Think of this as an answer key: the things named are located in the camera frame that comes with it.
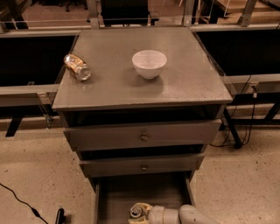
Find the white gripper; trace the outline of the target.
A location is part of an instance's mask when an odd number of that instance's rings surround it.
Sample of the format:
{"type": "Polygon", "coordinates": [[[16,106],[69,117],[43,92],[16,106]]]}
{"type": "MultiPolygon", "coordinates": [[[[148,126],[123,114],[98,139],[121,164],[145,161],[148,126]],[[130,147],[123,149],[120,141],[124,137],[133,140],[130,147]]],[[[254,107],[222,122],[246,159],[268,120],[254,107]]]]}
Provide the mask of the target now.
{"type": "MultiPolygon", "coordinates": [[[[132,206],[133,214],[148,213],[149,224],[180,224],[179,211],[177,209],[154,206],[147,203],[136,203],[132,206]]],[[[145,217],[128,219],[129,224],[146,224],[145,217]]]]}

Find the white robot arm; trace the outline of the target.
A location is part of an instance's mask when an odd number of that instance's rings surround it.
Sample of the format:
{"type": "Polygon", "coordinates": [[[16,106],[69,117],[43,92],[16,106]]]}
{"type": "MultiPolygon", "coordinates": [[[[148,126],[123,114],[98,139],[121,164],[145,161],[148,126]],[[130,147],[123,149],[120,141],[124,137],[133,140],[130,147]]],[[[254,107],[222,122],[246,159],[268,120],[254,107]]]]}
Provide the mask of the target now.
{"type": "Polygon", "coordinates": [[[180,209],[136,203],[129,210],[129,224],[219,224],[201,213],[195,206],[180,209]]]}

